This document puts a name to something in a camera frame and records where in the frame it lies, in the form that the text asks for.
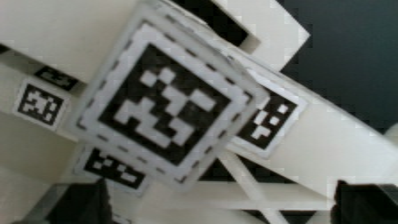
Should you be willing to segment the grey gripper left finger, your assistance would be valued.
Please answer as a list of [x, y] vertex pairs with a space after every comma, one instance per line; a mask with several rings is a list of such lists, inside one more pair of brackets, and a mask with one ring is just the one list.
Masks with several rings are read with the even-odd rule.
[[12, 224], [114, 224], [105, 180], [55, 184], [28, 214]]

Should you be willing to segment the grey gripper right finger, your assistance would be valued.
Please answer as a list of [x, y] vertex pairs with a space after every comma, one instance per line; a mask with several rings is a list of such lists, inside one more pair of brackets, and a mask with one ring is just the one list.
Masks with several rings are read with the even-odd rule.
[[398, 224], [398, 186], [337, 181], [330, 224]]

